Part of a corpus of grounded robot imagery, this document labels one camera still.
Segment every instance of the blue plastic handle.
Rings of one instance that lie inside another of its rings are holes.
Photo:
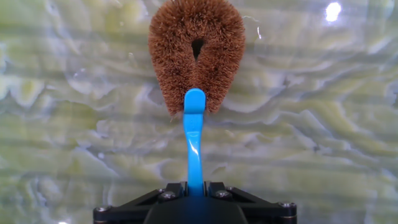
[[[198,88],[188,90],[184,99],[183,126],[188,146],[188,194],[204,196],[200,140],[206,95]]]

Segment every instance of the brown bristles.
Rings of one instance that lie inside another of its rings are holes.
[[[216,113],[243,57],[243,20],[225,0],[167,1],[152,18],[148,46],[171,116],[191,88],[203,90],[206,111]]]

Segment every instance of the metal screw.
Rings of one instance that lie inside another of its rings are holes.
[[[112,206],[108,205],[108,206],[96,207],[95,210],[97,210],[98,212],[106,212],[106,211],[108,211],[111,208],[112,208]]]
[[[160,195],[164,199],[172,199],[175,198],[175,193],[173,192],[164,192]]]
[[[281,207],[284,207],[284,208],[290,208],[290,207],[296,206],[296,204],[290,203],[288,201],[278,202],[278,205],[281,206]]]
[[[219,190],[216,192],[216,197],[223,198],[229,196],[229,192],[226,190]]]

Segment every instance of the brush hole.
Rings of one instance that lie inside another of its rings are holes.
[[[204,44],[204,41],[201,39],[197,39],[192,42],[193,57],[195,58],[195,61],[198,60],[198,56],[200,54],[200,49],[203,46],[203,44]]]

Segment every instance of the scrub brush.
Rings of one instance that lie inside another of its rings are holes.
[[[183,112],[188,194],[203,196],[203,114],[219,110],[239,69],[242,17],[225,0],[170,0],[152,18],[148,46],[170,115]]]

